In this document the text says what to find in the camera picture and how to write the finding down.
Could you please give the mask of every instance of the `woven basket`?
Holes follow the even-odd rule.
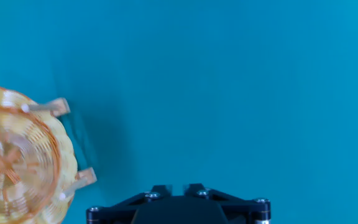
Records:
[[[77,161],[66,131],[49,111],[25,113],[30,98],[0,87],[0,223],[61,223],[73,196]]]

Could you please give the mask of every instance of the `bolt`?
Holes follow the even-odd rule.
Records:
[[[158,193],[158,192],[147,192],[145,196],[148,197],[148,198],[158,198],[160,196],[160,193]]]
[[[90,210],[91,212],[97,212],[97,211],[101,210],[102,208],[103,208],[103,207],[95,206],[95,207],[91,207],[89,210]]]
[[[267,202],[269,202],[269,200],[267,200],[266,198],[255,198],[254,202],[256,202],[256,203],[267,203]]]
[[[207,190],[199,190],[199,191],[197,191],[197,194],[199,196],[205,196],[205,195],[208,195],[209,192]]]

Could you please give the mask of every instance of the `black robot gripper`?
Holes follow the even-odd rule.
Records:
[[[172,196],[171,185],[155,185],[112,207],[86,210],[87,224],[270,224],[270,201],[243,200],[202,184]]]

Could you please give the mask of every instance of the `screw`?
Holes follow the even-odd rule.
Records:
[[[199,191],[197,191],[197,194],[199,196],[205,196],[205,195],[208,195],[209,192],[207,190],[199,190]]]
[[[145,196],[148,197],[148,198],[158,198],[160,196],[160,193],[158,193],[158,192],[147,192]]]
[[[256,203],[267,203],[267,202],[269,202],[269,200],[267,200],[266,198],[255,198],[254,202],[256,202]]]
[[[91,207],[89,210],[90,210],[91,212],[97,212],[97,211],[101,210],[102,208],[103,208],[103,207],[95,206],[95,207]]]

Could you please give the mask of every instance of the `teal background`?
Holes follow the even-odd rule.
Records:
[[[358,0],[0,1],[0,85],[69,101],[99,181],[63,223],[192,182],[358,223]]]

